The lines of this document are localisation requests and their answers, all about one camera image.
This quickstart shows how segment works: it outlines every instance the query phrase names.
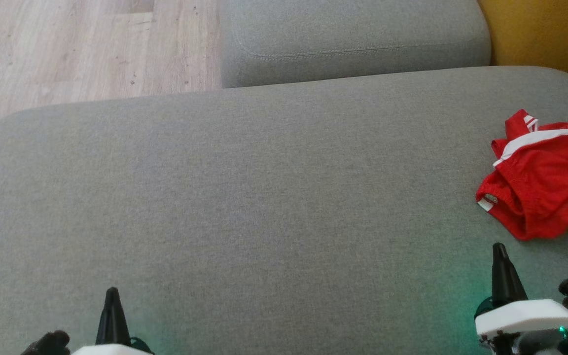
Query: gray fabric surface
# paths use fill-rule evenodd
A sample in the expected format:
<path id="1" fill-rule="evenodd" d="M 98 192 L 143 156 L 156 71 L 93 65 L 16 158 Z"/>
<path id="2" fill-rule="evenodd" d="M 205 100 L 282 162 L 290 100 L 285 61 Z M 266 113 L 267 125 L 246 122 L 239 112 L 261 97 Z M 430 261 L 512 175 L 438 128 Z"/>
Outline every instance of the gray fabric surface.
<path id="1" fill-rule="evenodd" d="M 464 68 L 73 104 L 0 123 L 0 355 L 95 339 L 117 286 L 159 355 L 481 354 L 504 242 L 561 299 L 568 234 L 520 243 L 475 203 L 525 108 L 568 75 Z"/>
<path id="2" fill-rule="evenodd" d="M 224 0 L 223 87 L 488 65 L 476 0 Z"/>

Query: red garment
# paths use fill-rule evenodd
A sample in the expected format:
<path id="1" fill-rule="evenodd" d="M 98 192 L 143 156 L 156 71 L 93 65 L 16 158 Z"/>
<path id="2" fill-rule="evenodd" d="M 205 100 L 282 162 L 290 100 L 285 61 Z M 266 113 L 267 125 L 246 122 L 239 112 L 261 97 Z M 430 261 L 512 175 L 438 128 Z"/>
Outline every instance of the red garment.
<path id="1" fill-rule="evenodd" d="M 498 160 L 477 191 L 477 203 L 519 240 L 566 232 L 568 122 L 538 127 L 520 110 L 505 122 L 505 134 L 507 139 L 492 142 Z"/>

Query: mustard yellow fabric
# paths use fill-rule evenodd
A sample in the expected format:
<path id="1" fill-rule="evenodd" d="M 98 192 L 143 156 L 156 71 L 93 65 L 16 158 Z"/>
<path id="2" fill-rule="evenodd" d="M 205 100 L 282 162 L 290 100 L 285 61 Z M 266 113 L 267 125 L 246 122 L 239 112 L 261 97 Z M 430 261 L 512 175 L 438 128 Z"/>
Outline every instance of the mustard yellow fabric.
<path id="1" fill-rule="evenodd" d="M 492 65 L 568 72 L 568 0 L 480 0 L 492 38 Z"/>

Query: stitching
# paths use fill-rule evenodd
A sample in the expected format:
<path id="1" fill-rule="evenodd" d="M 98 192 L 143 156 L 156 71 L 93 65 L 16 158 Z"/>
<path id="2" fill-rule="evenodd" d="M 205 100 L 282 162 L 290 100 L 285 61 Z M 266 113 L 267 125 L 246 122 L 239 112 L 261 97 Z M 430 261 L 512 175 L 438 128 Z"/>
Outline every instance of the stitching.
<path id="1" fill-rule="evenodd" d="M 345 56 L 348 54 L 363 54 L 368 52 L 387 52 L 390 50 L 398 50 L 404 48 L 417 48 L 417 47 L 435 47 L 440 45 L 464 45 L 466 43 L 470 43 L 480 39 L 479 36 L 475 38 L 471 38 L 469 40 L 465 40 L 462 42 L 455 42 L 455 43 L 420 43 L 415 45 L 396 45 L 396 46 L 377 46 L 377 47 L 360 47 L 360 48 L 351 48 L 351 49 L 330 49 L 330 50 L 320 50 L 317 52 L 300 52 L 300 53 L 291 53 L 291 54 L 259 54 L 255 52 L 251 52 L 248 50 L 243 43 L 241 43 L 240 38 L 236 32 L 236 28 L 232 25 L 232 37 L 234 38 L 234 42 L 238 45 L 241 51 L 249 54 L 255 59 L 261 59 L 264 61 L 277 61 L 277 60 L 287 60 L 287 59 L 305 59 L 305 58 L 318 58 L 318 57 L 330 57 L 330 56 Z"/>

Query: floor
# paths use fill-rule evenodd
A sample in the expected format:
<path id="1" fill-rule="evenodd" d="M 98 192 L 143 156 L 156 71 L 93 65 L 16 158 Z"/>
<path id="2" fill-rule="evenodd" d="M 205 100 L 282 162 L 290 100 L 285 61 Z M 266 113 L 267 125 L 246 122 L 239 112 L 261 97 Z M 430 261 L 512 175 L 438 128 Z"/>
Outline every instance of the floor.
<path id="1" fill-rule="evenodd" d="M 218 0 L 0 0 L 0 119 L 220 87 Z"/>

